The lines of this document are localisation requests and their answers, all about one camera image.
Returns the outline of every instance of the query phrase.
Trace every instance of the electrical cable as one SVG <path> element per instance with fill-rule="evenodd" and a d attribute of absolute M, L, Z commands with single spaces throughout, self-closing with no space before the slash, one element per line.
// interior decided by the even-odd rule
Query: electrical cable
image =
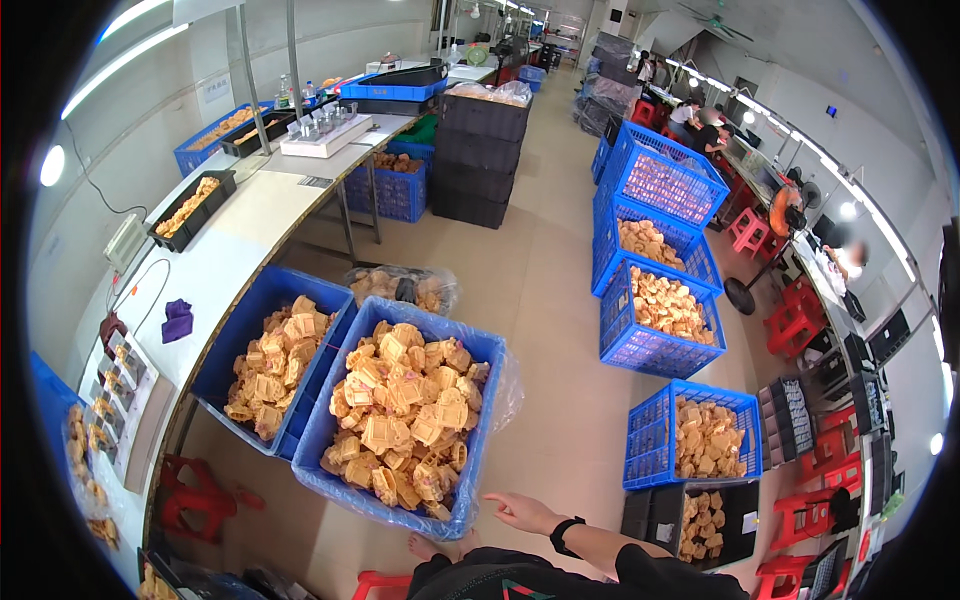
<path fill-rule="evenodd" d="M 110 204 L 107 202 L 107 197 L 104 196 L 104 190 L 100 189 L 100 187 L 98 187 L 97 184 L 94 183 L 90 178 L 90 174 L 86 172 L 86 165 L 84 164 L 84 159 L 80 156 L 80 150 L 77 148 L 77 138 L 73 134 L 73 129 L 70 127 L 70 122 L 64 119 L 63 124 L 66 125 L 66 130 L 70 132 L 70 142 L 73 144 L 73 154 L 77 155 L 77 160 L 80 162 L 81 168 L 84 169 L 84 177 L 86 177 L 86 182 L 92 185 L 93 189 L 97 190 L 97 193 L 100 194 L 100 200 L 104 202 L 104 206 L 106 206 L 110 212 L 117 215 L 125 215 L 128 212 L 137 210 L 138 208 L 143 208 L 143 219 L 140 220 L 140 223 L 146 223 L 147 215 L 150 211 L 148 211 L 147 207 L 142 204 L 131 206 L 126 210 L 117 210 L 113 206 L 110 206 Z"/>
<path fill-rule="evenodd" d="M 158 258 L 157 260 L 155 260 L 154 262 L 152 262 L 152 263 L 150 264 L 150 266 L 147 267 L 147 270 L 143 272 L 143 275 L 141 275 L 140 278 L 133 283 L 133 286 L 131 286 L 131 288 L 130 288 L 130 292 L 127 292 L 127 294 L 126 294 L 122 299 L 120 299 L 119 302 L 117 302 L 115 305 L 113 305 L 113 306 L 110 308 L 110 310 L 108 310 L 108 314 L 109 314 L 109 312 L 111 312 L 111 311 L 119 310 L 120 306 L 122 306 L 123 303 L 124 303 L 125 301 L 127 301 L 127 298 L 129 298 L 129 297 L 131 296 L 133 290 L 136 289 L 136 286 L 140 284 L 140 281 L 142 281 L 143 278 L 144 278 L 145 276 L 147 276 L 147 274 L 150 272 L 150 270 L 153 269 L 154 266 L 155 266 L 157 263 L 160 263 L 160 262 L 165 262 L 165 263 L 167 263 L 167 275 L 163 278 L 163 284 L 160 285 L 160 289 L 156 292 L 156 297 L 154 298 L 154 301 L 151 302 L 150 307 L 147 309 L 147 312 L 143 315 L 143 319 L 140 320 L 140 323 L 136 326 L 136 329 L 133 330 L 133 335 L 134 335 L 134 336 L 136 336 L 136 333 L 140 330 L 140 327 L 143 326 L 144 322 L 147 321 L 147 317 L 150 316 L 150 313 L 153 312 L 153 310 L 154 310 L 154 306 L 156 306 L 156 301 L 157 301 L 157 300 L 160 300 L 160 295 L 163 294 L 164 288 L 167 287 L 167 281 L 170 280 L 170 270 L 173 268 L 173 265 L 171 264 L 170 259 L 169 259 L 169 258 Z"/>

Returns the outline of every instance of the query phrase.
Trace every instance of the ceiling fan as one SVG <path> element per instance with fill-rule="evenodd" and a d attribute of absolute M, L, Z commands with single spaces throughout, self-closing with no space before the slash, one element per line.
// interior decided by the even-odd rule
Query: ceiling fan
<path fill-rule="evenodd" d="M 736 29 L 732 29 L 732 28 L 724 25 L 724 24 L 723 24 L 723 17 L 722 17 L 721 15 L 719 15 L 719 14 L 716 14 L 716 13 L 715 13 L 713 16 L 706 16 L 706 15 L 703 14 L 702 12 L 697 11 L 696 9 L 693 9 L 693 8 L 687 6 L 687 5 L 684 4 L 683 2 L 678 2 L 677 4 L 679 4 L 680 6 L 684 7 L 684 8 L 687 9 L 688 11 L 690 11 L 690 12 L 693 14 L 693 19 L 694 19 L 695 21 L 700 21 L 701 23 L 706 23 L 706 24 L 708 24 L 710 27 L 712 27 L 713 29 L 720 30 L 721 32 L 727 34 L 727 37 L 729 37 L 730 39 L 736 39 L 736 37 L 735 37 L 734 35 L 737 35 L 737 36 L 743 37 L 744 39 L 746 39 L 746 40 L 748 40 L 748 41 L 754 41 L 754 39 L 753 39 L 752 37 L 747 36 L 747 35 L 745 35 L 745 34 L 741 34 L 741 33 L 738 32 Z"/>

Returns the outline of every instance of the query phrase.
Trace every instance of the person's hand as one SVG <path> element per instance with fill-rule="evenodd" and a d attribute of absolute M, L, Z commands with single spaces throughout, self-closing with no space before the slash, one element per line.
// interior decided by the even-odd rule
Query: person's hand
<path fill-rule="evenodd" d="M 485 493 L 483 497 L 499 503 L 493 516 L 520 531 L 549 536 L 557 525 L 569 519 L 554 513 L 539 500 L 519 493 Z"/>

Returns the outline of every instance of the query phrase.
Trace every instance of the ceiling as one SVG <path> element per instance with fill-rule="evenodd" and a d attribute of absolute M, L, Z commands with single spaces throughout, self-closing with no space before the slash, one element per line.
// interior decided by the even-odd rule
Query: ceiling
<path fill-rule="evenodd" d="M 718 0 L 630 2 L 641 13 L 667 10 L 691 16 L 681 4 L 720 14 L 725 25 L 754 41 L 731 39 L 710 26 L 707 31 L 857 104 L 928 161 L 920 126 L 893 68 L 875 53 L 874 37 L 844 0 L 722 0 L 722 7 Z"/>

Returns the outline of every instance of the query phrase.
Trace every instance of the black shirt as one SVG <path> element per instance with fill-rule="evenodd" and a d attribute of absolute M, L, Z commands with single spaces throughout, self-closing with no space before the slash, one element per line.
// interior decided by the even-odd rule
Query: black shirt
<path fill-rule="evenodd" d="M 636 544 L 616 557 L 619 584 L 539 564 L 455 564 L 414 600 L 748 600 L 730 575 L 707 575 L 675 558 L 655 559 Z"/>
<path fill-rule="evenodd" d="M 690 146 L 690 150 L 693 152 L 706 155 L 707 154 L 707 145 L 709 146 L 718 146 L 717 140 L 720 139 L 720 130 L 713 127 L 712 125 L 704 125 L 704 127 L 693 135 L 693 145 Z"/>

